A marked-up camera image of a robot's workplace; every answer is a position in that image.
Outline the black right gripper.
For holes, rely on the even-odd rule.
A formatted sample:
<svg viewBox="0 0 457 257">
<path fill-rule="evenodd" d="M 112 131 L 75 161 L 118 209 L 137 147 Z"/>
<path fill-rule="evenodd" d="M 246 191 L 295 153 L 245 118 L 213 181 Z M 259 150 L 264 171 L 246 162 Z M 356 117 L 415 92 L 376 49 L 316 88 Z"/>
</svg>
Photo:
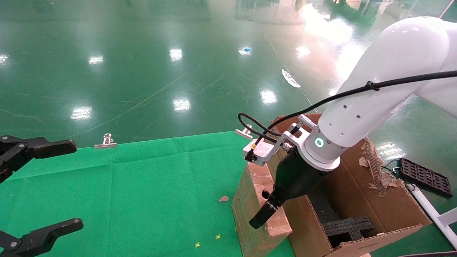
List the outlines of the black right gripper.
<svg viewBox="0 0 457 257">
<path fill-rule="evenodd" d="M 250 226 L 254 229 L 260 228 L 284 202 L 308 194 L 328 174 L 328 171 L 320 171 L 308 164 L 300 155 L 297 146 L 294 146 L 279 162 L 273 192 L 249 221 Z"/>
</svg>

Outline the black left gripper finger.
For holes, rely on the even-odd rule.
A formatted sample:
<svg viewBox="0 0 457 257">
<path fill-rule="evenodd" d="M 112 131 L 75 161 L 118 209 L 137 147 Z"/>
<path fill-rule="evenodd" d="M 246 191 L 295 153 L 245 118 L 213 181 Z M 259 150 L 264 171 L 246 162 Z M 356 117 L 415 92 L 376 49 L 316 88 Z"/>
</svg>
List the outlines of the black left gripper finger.
<svg viewBox="0 0 457 257">
<path fill-rule="evenodd" d="M 41 229 L 31 231 L 21 238 L 0 231 L 1 257 L 36 257 L 51 251 L 57 238 L 83 229 L 80 218 L 55 223 Z"/>
<path fill-rule="evenodd" d="M 47 159 L 76 151 L 73 140 L 49 142 L 44 137 L 21 139 L 3 135 L 0 137 L 0 182 L 7 180 L 32 159 Z"/>
</svg>

